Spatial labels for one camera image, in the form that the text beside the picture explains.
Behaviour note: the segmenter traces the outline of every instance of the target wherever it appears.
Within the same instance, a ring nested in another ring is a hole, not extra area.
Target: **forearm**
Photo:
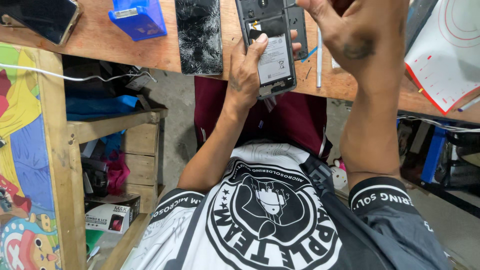
[[[215,129],[183,169],[177,187],[207,192],[220,181],[247,115],[224,105]]]
[[[399,178],[396,114],[399,86],[365,90],[357,96],[340,139],[348,187],[369,177]]]

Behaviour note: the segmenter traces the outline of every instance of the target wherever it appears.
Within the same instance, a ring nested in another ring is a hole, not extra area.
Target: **gold smartphone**
[[[24,25],[56,46],[66,43],[81,14],[80,4],[73,0],[0,1],[3,26]]]

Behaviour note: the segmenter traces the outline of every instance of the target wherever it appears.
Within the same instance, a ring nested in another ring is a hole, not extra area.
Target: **cracked phone screen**
[[[180,65],[185,75],[223,71],[219,0],[175,0]]]

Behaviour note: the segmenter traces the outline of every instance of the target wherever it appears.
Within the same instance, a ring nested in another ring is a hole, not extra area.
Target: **black and white t-shirt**
[[[125,269],[448,269],[400,181],[357,184],[347,208],[329,168],[289,144],[233,150],[207,195],[160,201]]]

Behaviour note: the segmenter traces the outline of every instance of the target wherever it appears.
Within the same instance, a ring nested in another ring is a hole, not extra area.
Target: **maroon pants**
[[[194,123],[198,148],[215,128],[227,83],[195,76]],[[276,105],[271,112],[262,100],[250,109],[239,142],[270,138],[296,143],[326,161],[332,147],[325,135],[326,124],[326,98],[287,92],[276,96]]]

